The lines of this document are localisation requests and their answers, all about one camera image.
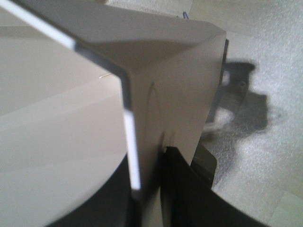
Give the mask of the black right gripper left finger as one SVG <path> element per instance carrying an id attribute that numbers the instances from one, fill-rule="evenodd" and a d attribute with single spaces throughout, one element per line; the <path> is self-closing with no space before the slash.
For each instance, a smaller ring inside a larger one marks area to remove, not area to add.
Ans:
<path id="1" fill-rule="evenodd" d="M 85 203 L 50 227 L 130 227 L 132 203 L 125 156 L 106 183 Z"/>

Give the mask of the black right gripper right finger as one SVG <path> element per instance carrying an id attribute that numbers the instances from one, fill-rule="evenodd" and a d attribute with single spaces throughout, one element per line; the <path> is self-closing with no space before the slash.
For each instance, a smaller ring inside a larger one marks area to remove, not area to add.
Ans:
<path id="1" fill-rule="evenodd" d="M 214 193 L 191 169 L 177 147 L 163 155 L 161 195 L 170 227 L 263 227 Z"/>

